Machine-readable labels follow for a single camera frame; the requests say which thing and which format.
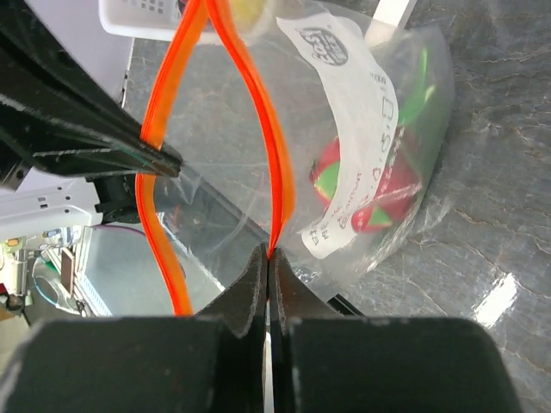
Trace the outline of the pink dragon fruit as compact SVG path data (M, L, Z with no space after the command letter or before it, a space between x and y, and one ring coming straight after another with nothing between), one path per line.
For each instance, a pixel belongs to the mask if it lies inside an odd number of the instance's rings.
M350 240L386 230L411 211L424 187L415 140L397 133L374 143L374 153L358 155L351 142L341 149L333 139L314 159L309 180L324 212L302 232L307 239Z

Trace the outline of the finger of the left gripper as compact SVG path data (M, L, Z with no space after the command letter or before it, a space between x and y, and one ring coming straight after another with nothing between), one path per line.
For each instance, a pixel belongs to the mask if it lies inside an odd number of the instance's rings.
M1 159L59 176L177 176L182 159L64 49L24 1L1 3Z

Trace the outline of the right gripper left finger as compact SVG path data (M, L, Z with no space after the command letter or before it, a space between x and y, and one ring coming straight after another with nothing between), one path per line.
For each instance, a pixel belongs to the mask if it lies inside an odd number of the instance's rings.
M216 317L237 337L247 336L256 327L266 325L268 257L266 245L257 245L242 274L199 317Z

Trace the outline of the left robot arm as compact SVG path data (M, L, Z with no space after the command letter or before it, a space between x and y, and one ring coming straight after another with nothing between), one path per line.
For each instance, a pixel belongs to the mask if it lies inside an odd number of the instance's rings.
M177 176L181 158L139 135L29 5L2 2L2 238L98 225L133 208L126 178Z

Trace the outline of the clear zip top bag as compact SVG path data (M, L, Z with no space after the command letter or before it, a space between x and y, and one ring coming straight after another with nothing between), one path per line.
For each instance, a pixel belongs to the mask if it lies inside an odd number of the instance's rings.
M371 45L373 17L320 1L266 1L240 33L228 1L187 1L145 111L142 139L190 163L169 180L138 175L137 203L174 312L192 313L180 251L222 275L249 254L245 233L283 249L296 276L329 299L404 241L449 123L449 46L435 26ZM324 212L309 173L333 139L358 155L397 133L415 140L424 187L406 218L347 240L307 239Z

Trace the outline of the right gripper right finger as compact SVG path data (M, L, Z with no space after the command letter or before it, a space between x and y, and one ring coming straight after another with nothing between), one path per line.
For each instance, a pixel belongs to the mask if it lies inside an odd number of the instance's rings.
M280 248L272 251L268 269L269 321L272 336L288 333L288 320L298 318L362 317L342 295L328 301L318 297L294 273Z

